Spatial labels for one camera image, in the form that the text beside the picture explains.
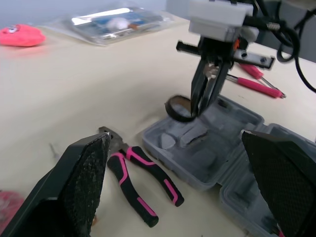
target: pliers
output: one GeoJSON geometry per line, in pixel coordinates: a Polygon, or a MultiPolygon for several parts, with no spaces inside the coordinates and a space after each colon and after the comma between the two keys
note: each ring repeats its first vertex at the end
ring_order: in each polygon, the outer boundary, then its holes
{"type": "Polygon", "coordinates": [[[125,158],[150,172],[160,182],[175,206],[180,206],[184,202],[184,198],[170,177],[146,156],[140,147],[128,146],[117,133],[107,127],[99,128],[99,132],[110,133],[112,139],[110,143],[111,156],[107,163],[108,168],[115,174],[129,204],[149,227],[155,226],[159,218],[134,189],[128,175],[125,158]]]}

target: pliers head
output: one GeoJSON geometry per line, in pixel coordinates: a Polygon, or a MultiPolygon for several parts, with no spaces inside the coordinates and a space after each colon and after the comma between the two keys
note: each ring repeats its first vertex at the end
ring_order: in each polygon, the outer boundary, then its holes
{"type": "Polygon", "coordinates": [[[124,151],[126,153],[128,145],[123,142],[121,136],[119,136],[116,132],[109,129],[108,127],[100,127],[99,133],[109,132],[111,135],[111,142],[110,142],[110,154],[113,154],[118,151],[124,151]]]}

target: black rubber ring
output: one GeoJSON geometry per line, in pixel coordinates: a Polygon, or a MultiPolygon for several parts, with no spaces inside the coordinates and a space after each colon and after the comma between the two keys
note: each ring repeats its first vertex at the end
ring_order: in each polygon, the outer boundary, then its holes
{"type": "Polygon", "coordinates": [[[165,103],[165,109],[167,114],[174,120],[178,121],[178,122],[192,122],[196,116],[193,117],[186,117],[183,116],[181,114],[179,114],[178,112],[176,112],[173,109],[174,105],[181,105],[182,107],[184,107],[186,110],[189,111],[189,113],[191,114],[191,100],[187,97],[184,97],[182,95],[175,95],[173,97],[171,97],[166,103],[165,103]]]}

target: tool case compartment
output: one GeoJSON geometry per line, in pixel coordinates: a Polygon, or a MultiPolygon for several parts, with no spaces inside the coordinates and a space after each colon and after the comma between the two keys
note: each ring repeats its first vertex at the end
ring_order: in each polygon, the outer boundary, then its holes
{"type": "Polygon", "coordinates": [[[223,178],[243,150],[243,129],[255,130],[263,118],[219,96],[199,119],[180,123],[166,118],[143,135],[145,148],[182,180],[198,190],[207,190],[223,178]]]}
{"type": "Polygon", "coordinates": [[[293,140],[316,162],[312,141],[264,119],[219,96],[217,102],[191,123],[163,119],[145,130],[145,148],[180,179],[197,190],[216,183],[222,209],[254,236],[276,237],[277,223],[260,194],[247,153],[241,142],[243,129],[293,140]]]}

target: white table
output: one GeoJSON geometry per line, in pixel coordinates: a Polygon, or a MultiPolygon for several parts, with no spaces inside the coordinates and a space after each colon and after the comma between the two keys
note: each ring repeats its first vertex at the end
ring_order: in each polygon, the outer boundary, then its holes
{"type": "MultiPolygon", "coordinates": [[[[166,116],[164,102],[174,94],[189,95],[199,58],[175,49],[177,40],[197,43],[188,22],[109,47],[92,46],[45,31],[44,45],[0,47],[0,188],[27,195],[56,161],[58,152],[100,126],[117,131],[131,145],[141,145],[141,133],[166,116]]],[[[250,50],[276,52],[261,45],[250,50]]],[[[301,60],[306,77],[316,86],[314,63],[301,60]]],[[[240,69],[236,76],[246,76],[240,69]]],[[[316,136],[316,94],[299,79],[294,63],[276,62],[265,78],[287,98],[268,96],[226,82],[222,95],[311,140],[316,136]]],[[[106,171],[99,222],[93,237],[243,237],[244,231],[218,205],[219,187],[204,193],[166,171],[185,202],[176,208],[147,172],[127,163],[140,196],[159,216],[147,227],[125,200],[114,175],[106,171]]]]}

